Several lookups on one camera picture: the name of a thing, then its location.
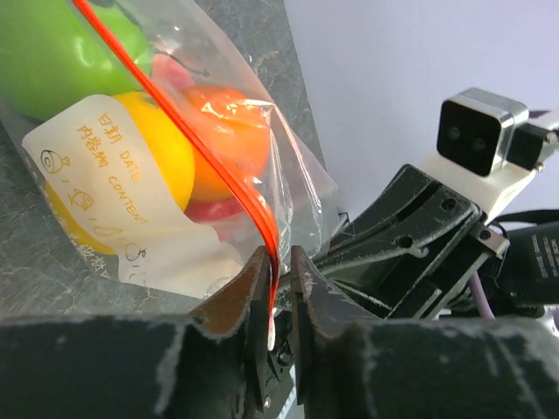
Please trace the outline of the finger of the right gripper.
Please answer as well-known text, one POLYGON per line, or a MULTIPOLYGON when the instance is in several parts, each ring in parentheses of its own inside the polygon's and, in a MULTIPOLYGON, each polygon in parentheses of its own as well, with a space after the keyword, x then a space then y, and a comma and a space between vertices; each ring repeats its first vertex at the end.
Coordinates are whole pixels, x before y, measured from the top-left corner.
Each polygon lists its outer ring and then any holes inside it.
POLYGON ((433 319, 443 309, 469 312, 471 277, 485 264, 499 263, 509 240, 483 223, 476 224, 452 254, 438 266, 416 263, 410 257, 345 268, 331 273, 331 281, 358 305, 379 319, 433 319))
POLYGON ((438 266, 474 224, 475 203, 406 164, 315 266, 324 275, 401 257, 438 266))

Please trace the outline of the red apple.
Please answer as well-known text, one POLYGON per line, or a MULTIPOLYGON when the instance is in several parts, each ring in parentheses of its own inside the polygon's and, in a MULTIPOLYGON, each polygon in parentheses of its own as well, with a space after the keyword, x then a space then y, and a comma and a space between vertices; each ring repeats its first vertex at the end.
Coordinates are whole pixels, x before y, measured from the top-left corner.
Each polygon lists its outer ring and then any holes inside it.
MULTIPOLYGON (((152 77, 170 83, 180 94, 186 87, 197 86, 182 65, 162 53, 153 58, 152 77)), ((213 226, 219 238, 226 240, 235 230, 234 222, 242 217, 243 208, 198 151, 194 152, 194 159, 195 181, 185 215, 196 223, 213 226)))

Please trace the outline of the green apple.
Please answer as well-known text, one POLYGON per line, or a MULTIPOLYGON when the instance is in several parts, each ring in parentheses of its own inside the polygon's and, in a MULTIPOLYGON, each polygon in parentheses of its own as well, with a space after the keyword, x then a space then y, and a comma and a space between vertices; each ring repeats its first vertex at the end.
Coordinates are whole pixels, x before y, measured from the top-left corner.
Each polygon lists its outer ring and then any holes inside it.
POLYGON ((92 94, 136 88, 70 2, 1 3, 1 98, 16 112, 48 120, 92 94))

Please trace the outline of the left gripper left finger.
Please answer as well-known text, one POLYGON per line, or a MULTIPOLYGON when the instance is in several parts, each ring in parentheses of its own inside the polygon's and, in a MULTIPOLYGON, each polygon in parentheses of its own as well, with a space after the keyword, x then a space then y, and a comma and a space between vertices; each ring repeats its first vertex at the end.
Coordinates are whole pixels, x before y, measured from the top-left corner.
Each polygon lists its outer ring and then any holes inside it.
POLYGON ((2 417, 256 417, 266 396, 270 270, 258 248, 185 314, 4 319, 2 417))

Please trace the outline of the yellow lemon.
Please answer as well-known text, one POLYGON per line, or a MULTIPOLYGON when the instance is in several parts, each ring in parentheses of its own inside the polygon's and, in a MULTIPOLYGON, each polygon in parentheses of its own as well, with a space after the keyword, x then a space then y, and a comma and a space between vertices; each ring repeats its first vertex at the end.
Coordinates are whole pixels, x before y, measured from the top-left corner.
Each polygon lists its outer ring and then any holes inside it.
POLYGON ((102 97, 77 128, 87 150, 58 165, 72 173, 45 182, 63 226, 80 245, 114 255, 159 219, 183 213, 195 180, 194 151, 146 94, 102 97))

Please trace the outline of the clear zip top bag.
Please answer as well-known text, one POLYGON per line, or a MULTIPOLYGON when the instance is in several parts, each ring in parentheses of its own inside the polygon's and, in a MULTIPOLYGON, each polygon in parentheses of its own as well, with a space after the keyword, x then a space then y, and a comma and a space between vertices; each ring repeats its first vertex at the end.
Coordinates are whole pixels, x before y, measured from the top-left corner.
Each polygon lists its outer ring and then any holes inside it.
POLYGON ((192 1, 4 1, 1 122, 92 271, 207 299, 324 252, 337 187, 192 1))

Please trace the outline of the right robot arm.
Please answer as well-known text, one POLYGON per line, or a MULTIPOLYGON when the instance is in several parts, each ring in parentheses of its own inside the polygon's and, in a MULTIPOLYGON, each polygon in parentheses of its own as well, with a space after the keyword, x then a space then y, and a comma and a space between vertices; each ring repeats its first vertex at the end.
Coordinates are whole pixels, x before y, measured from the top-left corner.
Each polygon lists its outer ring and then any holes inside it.
POLYGON ((315 259, 318 270, 382 319, 471 316, 478 275, 498 315, 538 317, 558 301, 558 213, 490 220, 455 189, 406 165, 315 259))

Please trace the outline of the orange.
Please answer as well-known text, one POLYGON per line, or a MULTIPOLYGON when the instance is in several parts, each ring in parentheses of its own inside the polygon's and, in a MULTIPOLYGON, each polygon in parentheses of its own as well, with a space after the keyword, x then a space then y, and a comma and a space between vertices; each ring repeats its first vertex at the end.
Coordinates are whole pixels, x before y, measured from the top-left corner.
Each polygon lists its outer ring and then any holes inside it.
POLYGON ((188 122, 220 161, 243 180, 265 173, 270 127, 260 106, 231 87, 189 86, 181 94, 188 122))

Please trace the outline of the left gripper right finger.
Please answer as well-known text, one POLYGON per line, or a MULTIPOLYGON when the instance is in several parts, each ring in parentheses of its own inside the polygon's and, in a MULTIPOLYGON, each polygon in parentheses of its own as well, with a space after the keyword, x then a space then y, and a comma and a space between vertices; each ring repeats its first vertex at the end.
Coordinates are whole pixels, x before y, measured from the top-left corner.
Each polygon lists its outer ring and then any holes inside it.
POLYGON ((533 319, 378 319, 291 251, 308 418, 555 418, 558 340, 533 319))

